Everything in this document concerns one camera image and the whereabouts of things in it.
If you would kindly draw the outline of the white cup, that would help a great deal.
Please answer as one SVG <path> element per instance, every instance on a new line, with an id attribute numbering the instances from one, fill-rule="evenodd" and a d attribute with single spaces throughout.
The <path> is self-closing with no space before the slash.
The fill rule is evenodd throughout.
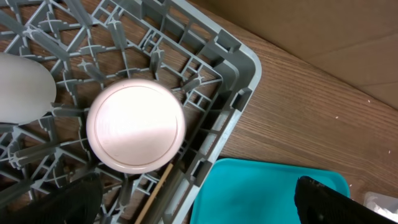
<path id="1" fill-rule="evenodd" d="M 33 60 L 1 53 L 1 122 L 29 123 L 41 118 L 55 102 L 51 73 Z"/>

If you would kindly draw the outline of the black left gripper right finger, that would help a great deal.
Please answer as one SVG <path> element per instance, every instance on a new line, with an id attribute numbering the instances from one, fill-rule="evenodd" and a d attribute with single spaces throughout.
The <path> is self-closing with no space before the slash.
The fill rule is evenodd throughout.
<path id="1" fill-rule="evenodd" d="M 395 224 L 309 176 L 298 179 L 294 202 L 302 224 Z"/>

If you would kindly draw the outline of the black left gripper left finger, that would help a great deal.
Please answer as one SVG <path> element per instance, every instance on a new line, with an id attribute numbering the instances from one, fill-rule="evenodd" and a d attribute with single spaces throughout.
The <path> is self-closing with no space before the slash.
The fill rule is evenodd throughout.
<path id="1" fill-rule="evenodd" d="M 1 223 L 93 223 L 102 199 L 100 175 L 90 173 L 1 218 Z"/>

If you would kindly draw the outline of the wooden chopstick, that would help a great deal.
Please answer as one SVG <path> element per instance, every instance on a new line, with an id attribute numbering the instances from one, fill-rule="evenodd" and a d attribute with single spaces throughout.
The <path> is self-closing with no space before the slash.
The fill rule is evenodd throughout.
<path id="1" fill-rule="evenodd" d="M 137 220 L 135 221 L 134 224 L 141 224 L 143 223 L 143 219 L 146 215 L 146 213 L 149 211 L 150 206 L 152 205 L 153 201 L 155 200 L 157 194 L 159 193 L 159 190 L 162 188 L 163 184 L 165 183 L 167 177 L 169 176 L 172 168 L 173 168 L 173 164 L 169 164 L 166 168 L 166 170 L 164 171 L 162 177 L 160 178 L 160 180 L 158 181 L 157 185 L 155 186 L 154 190 L 152 191 L 150 197 L 148 198 L 146 204 L 144 205 L 143 209 L 141 210 Z"/>

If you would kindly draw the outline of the white napkin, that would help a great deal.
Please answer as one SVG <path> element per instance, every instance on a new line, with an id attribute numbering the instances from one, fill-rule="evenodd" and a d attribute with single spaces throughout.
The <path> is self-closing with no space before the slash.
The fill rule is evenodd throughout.
<path id="1" fill-rule="evenodd" d="M 364 196 L 364 206 L 397 223 L 397 198 L 375 192 L 367 192 Z"/>

